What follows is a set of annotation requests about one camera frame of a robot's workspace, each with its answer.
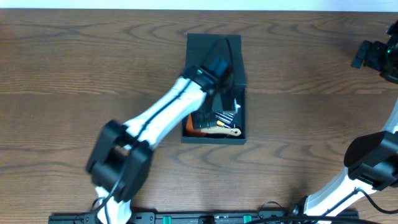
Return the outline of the precision screwdriver set case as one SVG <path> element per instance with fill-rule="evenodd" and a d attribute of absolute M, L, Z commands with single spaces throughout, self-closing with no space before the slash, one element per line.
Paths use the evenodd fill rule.
<path fill-rule="evenodd" d="M 229 113 L 216 113 L 216 118 L 224 124 L 234 124 L 234 115 Z"/>

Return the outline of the orange scraper wooden handle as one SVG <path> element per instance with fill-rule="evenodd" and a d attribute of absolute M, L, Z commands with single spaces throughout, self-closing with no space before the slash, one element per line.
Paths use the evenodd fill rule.
<path fill-rule="evenodd" d="M 208 128 L 194 129 L 191 115 L 188 116 L 185 130 L 190 136 L 196 137 L 205 137 L 206 135 L 215 134 L 224 134 L 227 136 L 238 137 L 242 134 L 239 128 L 225 128 L 224 126 L 219 126 L 218 124 L 216 126 Z"/>

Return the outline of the dark green box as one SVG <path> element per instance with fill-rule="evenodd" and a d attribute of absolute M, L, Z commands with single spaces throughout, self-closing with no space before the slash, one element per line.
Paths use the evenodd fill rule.
<path fill-rule="evenodd" d="M 190 136 L 185 128 L 188 117 L 182 121 L 183 143 L 243 145 L 246 143 L 246 74 L 241 49 L 240 35 L 188 34 L 185 65 L 192 68 L 200 65 L 217 78 L 227 78 L 226 86 L 233 90 L 236 104 L 240 105 L 234 116 L 231 128 L 239 128 L 242 134 L 238 137 L 224 134 Z"/>

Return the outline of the black yellow screwdriver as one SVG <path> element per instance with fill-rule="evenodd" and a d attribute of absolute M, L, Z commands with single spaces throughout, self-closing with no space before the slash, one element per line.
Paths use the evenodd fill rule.
<path fill-rule="evenodd" d="M 220 120 L 217 121 L 217 125 L 222 128 L 231 128 L 230 126 L 228 126 L 227 124 L 225 124 L 224 122 L 222 122 Z"/>

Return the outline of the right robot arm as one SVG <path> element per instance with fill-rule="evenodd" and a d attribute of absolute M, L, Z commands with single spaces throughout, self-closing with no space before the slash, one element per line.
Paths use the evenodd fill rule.
<path fill-rule="evenodd" d="M 397 24 L 389 26 L 386 33 L 386 43 L 363 41 L 351 66 L 371 68 L 386 81 L 397 83 Z M 397 187 L 396 108 L 380 132 L 358 137 L 349 145 L 343 164 L 326 186 L 294 207 L 293 215 L 307 216 L 307 223 L 331 223 L 331 218 L 362 197 Z"/>

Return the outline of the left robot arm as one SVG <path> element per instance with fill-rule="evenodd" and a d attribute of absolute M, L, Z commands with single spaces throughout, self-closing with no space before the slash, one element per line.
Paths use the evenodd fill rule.
<path fill-rule="evenodd" d="M 215 94 L 234 83 L 234 62 L 222 58 L 187 67 L 174 86 L 149 109 L 123 124 L 106 123 L 86 164 L 99 203 L 101 223 L 127 223 L 131 200 L 146 181 L 161 140 L 190 113 L 212 104 Z"/>

